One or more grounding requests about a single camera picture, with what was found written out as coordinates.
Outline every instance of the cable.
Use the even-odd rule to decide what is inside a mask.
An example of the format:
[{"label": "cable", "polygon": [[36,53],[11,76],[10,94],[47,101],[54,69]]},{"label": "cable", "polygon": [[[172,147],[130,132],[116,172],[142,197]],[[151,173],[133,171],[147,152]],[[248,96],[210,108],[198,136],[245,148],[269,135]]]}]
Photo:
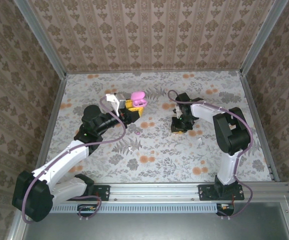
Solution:
[{"label": "cable", "polygon": [[61,154],[60,156],[58,156],[50,165],[48,165],[44,171],[40,172],[34,179],[33,181],[30,183],[29,187],[27,188],[25,194],[24,194],[24,197],[23,197],[23,202],[22,202],[22,207],[21,207],[21,215],[22,215],[22,219],[23,221],[26,223],[26,224],[31,224],[33,223],[34,221],[29,221],[27,218],[26,218],[26,213],[25,213],[25,210],[26,210],[26,203],[27,203],[27,199],[28,199],[28,196],[29,196],[29,193],[31,191],[31,189],[33,188],[34,184],[38,181],[38,179],[43,175],[43,174],[46,174],[47,171],[53,166],[55,165],[60,159],[62,159],[64,156],[66,156],[69,152],[75,150],[75,149],[78,149],[78,148],[81,148],[81,147],[88,147],[88,146],[92,146],[92,145],[100,145],[100,144],[110,144],[110,143],[113,143],[113,142],[116,142],[116,141],[119,141],[121,140],[125,135],[126,135],[126,127],[124,125],[124,123],[120,120],[120,118],[113,114],[104,104],[103,104],[103,100],[105,99],[106,97],[102,97],[100,99],[100,106],[107,112],[109,113],[111,116],[113,116],[122,126],[122,129],[123,129],[123,133],[120,137],[116,138],[116,139],[113,139],[113,140],[108,140],[108,141],[100,141],[100,142],[90,142],[90,143],[84,143],[84,144],[80,144],[80,145],[77,145],[77,146],[74,146],[72,148],[70,148],[68,151],[65,151],[63,154]]},{"label": "cable", "polygon": [[201,105],[206,105],[208,107],[211,107],[213,109],[216,109],[216,110],[219,110],[219,111],[224,111],[226,112],[227,114],[230,114],[231,116],[235,117],[236,119],[238,119],[240,122],[242,122],[242,124],[246,127],[247,131],[249,132],[249,135],[250,135],[250,144],[248,145],[248,147],[243,150],[242,152],[240,152],[237,157],[236,157],[236,161],[235,161],[235,165],[234,165],[234,170],[233,170],[233,177],[234,179],[239,183],[241,184],[242,186],[246,187],[249,191],[250,191],[250,197],[248,199],[248,201],[246,202],[245,206],[240,210],[238,211],[237,213],[235,213],[234,215],[231,215],[230,218],[234,218],[236,216],[238,216],[239,214],[241,214],[245,209],[246,207],[250,204],[252,198],[253,198],[253,191],[251,189],[251,187],[249,187],[248,185],[246,185],[245,183],[241,182],[237,176],[236,176],[236,173],[237,173],[237,169],[238,169],[238,163],[239,163],[239,159],[240,157],[245,154],[253,145],[253,142],[254,142],[254,137],[253,137],[253,133],[251,131],[251,128],[249,127],[249,125],[246,123],[246,121],[244,121],[241,117],[239,117],[238,115],[234,114],[233,112],[227,110],[227,109],[224,109],[222,107],[218,107],[218,106],[215,106],[215,105],[212,105],[210,103],[207,103],[205,101],[177,101],[173,98],[170,97],[170,93],[175,93],[177,96],[178,96],[178,93],[175,91],[175,90],[169,90],[168,91],[168,98],[177,103],[177,104],[201,104]]},{"label": "cable", "polygon": [[88,206],[81,206],[79,208],[79,212],[78,212],[78,216],[80,217],[80,220],[81,219],[88,220],[88,219],[90,219],[90,218],[92,218],[92,217],[94,217],[96,215],[96,213],[100,210],[100,207],[101,207],[101,204],[102,204],[101,197],[98,197],[98,196],[95,196],[95,195],[90,195],[90,196],[76,196],[76,197],[72,198],[72,199],[90,199],[90,198],[94,198],[94,199],[98,199],[99,200],[98,207],[96,208],[96,210],[94,210],[93,214],[91,214],[90,216],[84,217],[84,216],[81,216],[81,211],[82,211],[82,209],[88,208]]}]

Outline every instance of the gray floor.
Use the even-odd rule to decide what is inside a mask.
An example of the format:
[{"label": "gray floor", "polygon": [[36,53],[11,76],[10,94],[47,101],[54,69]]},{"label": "gray floor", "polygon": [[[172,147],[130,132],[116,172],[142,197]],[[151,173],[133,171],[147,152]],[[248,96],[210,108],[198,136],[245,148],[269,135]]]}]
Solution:
[{"label": "gray floor", "polygon": [[279,203],[252,203],[231,220],[206,214],[50,214],[24,240],[289,240]]}]

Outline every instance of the pink toy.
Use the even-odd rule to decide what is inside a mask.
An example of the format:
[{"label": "pink toy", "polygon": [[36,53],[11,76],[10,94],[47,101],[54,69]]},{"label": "pink toy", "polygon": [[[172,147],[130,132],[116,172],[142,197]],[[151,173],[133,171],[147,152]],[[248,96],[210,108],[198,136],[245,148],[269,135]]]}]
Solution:
[{"label": "pink toy", "polygon": [[146,96],[144,91],[135,91],[131,94],[132,105],[135,108],[145,107],[147,105],[147,101],[144,99]]}]

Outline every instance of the floral tablecloth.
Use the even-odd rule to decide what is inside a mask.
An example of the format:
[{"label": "floral tablecloth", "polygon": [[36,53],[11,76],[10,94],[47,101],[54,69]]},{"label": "floral tablecloth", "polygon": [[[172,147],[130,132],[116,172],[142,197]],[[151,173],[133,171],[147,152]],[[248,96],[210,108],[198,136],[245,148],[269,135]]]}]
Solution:
[{"label": "floral tablecloth", "polygon": [[[122,140],[100,145],[62,180],[83,173],[97,183],[212,182],[222,153],[214,127],[201,119],[185,134],[171,133],[171,117],[175,116],[175,104],[167,96],[171,89],[227,109],[241,108],[252,127],[254,145],[241,158],[238,177],[243,181],[271,180],[237,71],[74,74],[66,79],[47,161],[73,140],[85,107],[98,105],[105,94],[128,97],[145,91],[148,105],[142,117],[128,126]],[[103,139],[113,140],[121,133],[122,127],[116,126]]]}]

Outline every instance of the wall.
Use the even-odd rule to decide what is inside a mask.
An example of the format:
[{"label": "wall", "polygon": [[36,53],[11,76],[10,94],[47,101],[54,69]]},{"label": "wall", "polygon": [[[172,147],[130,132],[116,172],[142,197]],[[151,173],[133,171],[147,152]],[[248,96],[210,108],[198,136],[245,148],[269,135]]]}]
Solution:
[{"label": "wall", "polygon": [[274,0],[29,0],[70,73],[239,69]]},{"label": "wall", "polygon": [[289,181],[289,2],[247,74],[282,181]]},{"label": "wall", "polygon": [[35,167],[60,79],[12,0],[0,0],[0,239],[17,176]]}]

